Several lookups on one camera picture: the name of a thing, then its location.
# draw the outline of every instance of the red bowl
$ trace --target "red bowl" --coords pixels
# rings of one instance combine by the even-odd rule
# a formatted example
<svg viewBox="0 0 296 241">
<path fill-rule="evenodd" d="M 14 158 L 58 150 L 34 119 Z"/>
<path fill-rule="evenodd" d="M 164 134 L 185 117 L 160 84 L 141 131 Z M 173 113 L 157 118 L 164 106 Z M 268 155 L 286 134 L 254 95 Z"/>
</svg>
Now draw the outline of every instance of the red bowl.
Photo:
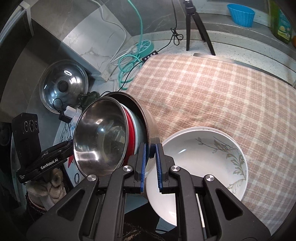
<svg viewBox="0 0 296 241">
<path fill-rule="evenodd" d="M 124 109 L 124 112 L 126 113 L 126 117 L 127 117 L 127 120 L 128 120 L 128 132 L 129 132 L 128 148 L 126 150 L 126 154 L 125 154 L 124 159 L 123 159 L 123 165 L 126 165 L 127 162 L 128 162 L 129 157 L 134 154 L 136 137 L 135 137 L 135 128 L 133 126 L 133 121 L 131 119 L 131 116 L 126 111 L 126 109 Z"/>
</svg>

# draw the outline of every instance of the pot lid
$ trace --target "pot lid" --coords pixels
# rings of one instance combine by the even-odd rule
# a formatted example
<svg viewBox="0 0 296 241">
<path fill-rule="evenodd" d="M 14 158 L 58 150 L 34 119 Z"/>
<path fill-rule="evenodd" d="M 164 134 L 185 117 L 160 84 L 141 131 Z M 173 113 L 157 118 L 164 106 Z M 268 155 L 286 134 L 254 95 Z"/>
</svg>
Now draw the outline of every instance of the pot lid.
<svg viewBox="0 0 296 241">
<path fill-rule="evenodd" d="M 39 94 L 44 106 L 51 112 L 59 113 L 62 104 L 79 107 L 78 96 L 87 94 L 88 79 L 86 72 L 72 60 L 53 63 L 43 73 Z"/>
</svg>

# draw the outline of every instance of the checkered tablecloth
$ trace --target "checkered tablecloth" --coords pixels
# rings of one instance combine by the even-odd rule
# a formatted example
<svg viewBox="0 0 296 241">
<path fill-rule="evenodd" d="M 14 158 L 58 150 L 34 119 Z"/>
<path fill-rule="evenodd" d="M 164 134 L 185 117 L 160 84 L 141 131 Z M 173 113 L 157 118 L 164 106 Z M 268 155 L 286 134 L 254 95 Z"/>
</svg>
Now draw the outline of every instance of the checkered tablecloth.
<svg viewBox="0 0 296 241">
<path fill-rule="evenodd" d="M 296 90 L 262 72 L 223 61 L 156 55 L 127 93 L 154 116 L 162 140 L 192 126 L 232 136 L 249 168 L 242 202 L 271 233 L 296 201 Z"/>
</svg>

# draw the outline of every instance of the light blue bowl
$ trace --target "light blue bowl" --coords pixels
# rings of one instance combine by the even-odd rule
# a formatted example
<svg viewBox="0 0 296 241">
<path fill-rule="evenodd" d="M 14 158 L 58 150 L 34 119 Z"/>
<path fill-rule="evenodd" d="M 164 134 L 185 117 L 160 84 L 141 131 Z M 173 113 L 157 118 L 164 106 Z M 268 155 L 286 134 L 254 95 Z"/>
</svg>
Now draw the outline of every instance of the light blue bowl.
<svg viewBox="0 0 296 241">
<path fill-rule="evenodd" d="M 249 7 L 239 5 L 239 4 L 228 4 L 227 5 L 232 20 L 243 27 L 252 27 L 255 12 Z"/>
</svg>

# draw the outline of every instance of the bottle label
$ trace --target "bottle label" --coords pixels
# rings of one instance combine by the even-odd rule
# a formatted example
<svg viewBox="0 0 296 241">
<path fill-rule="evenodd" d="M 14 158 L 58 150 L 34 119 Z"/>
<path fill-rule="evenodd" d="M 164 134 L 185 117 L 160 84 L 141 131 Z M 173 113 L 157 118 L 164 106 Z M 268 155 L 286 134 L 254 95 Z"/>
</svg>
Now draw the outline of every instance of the bottle label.
<svg viewBox="0 0 296 241">
<path fill-rule="evenodd" d="M 283 38 L 290 40 L 291 37 L 291 24 L 289 23 L 288 19 L 282 12 L 282 10 L 279 9 L 279 29 L 278 29 L 278 35 L 282 36 Z"/>
</svg>

